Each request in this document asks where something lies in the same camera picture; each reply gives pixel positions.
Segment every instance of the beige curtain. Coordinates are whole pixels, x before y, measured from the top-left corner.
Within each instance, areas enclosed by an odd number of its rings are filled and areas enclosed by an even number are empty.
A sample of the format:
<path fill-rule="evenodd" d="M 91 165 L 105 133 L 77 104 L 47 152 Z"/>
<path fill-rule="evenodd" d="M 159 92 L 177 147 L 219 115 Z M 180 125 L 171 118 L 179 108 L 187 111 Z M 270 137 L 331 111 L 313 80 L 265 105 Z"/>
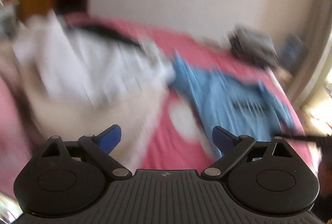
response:
<path fill-rule="evenodd" d="M 332 42 L 329 40 L 332 29 L 332 0 L 314 0 L 303 41 L 308 48 L 306 57 L 286 95 L 295 109 L 308 99 L 319 80 L 323 69 L 332 67 L 328 60 Z"/>

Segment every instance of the pink polka dot fabric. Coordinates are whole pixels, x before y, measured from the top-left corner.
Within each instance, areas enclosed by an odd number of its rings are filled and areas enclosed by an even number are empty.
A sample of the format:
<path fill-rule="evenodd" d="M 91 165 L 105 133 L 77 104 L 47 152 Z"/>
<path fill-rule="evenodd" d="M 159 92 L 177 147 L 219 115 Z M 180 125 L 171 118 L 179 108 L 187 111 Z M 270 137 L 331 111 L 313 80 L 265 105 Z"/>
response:
<path fill-rule="evenodd" d="M 185 33 L 174 32 L 152 26 L 145 26 L 120 19 L 90 18 L 82 13 L 74 13 L 67 17 L 69 23 L 89 23 L 100 21 L 106 26 L 112 27 L 132 38 L 148 37 L 153 39 L 157 46 L 167 55 L 174 56 L 177 51 L 180 56 L 191 66 L 201 69 L 219 69 L 233 75 L 242 82 L 261 81 L 267 89 L 273 93 L 282 103 L 288 106 L 293 121 L 299 133 L 303 133 L 301 123 L 292 108 L 286 95 L 273 83 L 272 78 L 263 70 L 247 65 L 236 60 L 230 53 L 218 53 L 212 49 L 198 44 L 192 37 Z M 199 172 L 213 163 L 211 154 L 207 154 L 202 146 L 201 139 L 194 133 L 179 133 L 174 126 L 170 115 L 170 107 L 181 100 L 177 94 L 170 90 L 170 94 L 163 106 L 162 116 L 156 127 L 146 155 L 142 160 L 142 169 L 197 169 Z M 188 131 L 197 132 L 196 128 L 188 127 Z M 292 142 L 291 145 L 309 167 L 313 167 L 310 150 L 305 143 Z"/>

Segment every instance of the blue shirt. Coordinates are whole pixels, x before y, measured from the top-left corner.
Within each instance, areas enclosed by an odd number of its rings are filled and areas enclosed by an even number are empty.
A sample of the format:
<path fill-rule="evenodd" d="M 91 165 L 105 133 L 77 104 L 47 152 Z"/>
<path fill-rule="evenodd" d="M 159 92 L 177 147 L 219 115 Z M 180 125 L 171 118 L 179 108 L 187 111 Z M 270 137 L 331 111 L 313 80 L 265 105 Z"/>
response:
<path fill-rule="evenodd" d="M 243 84 L 219 70 L 191 68 L 178 55 L 173 67 L 172 87 L 195 105 L 216 159 L 222 154 L 212 141 L 215 126 L 256 141 L 271 141 L 273 134 L 281 132 L 280 121 L 295 128 L 289 109 L 263 83 Z"/>

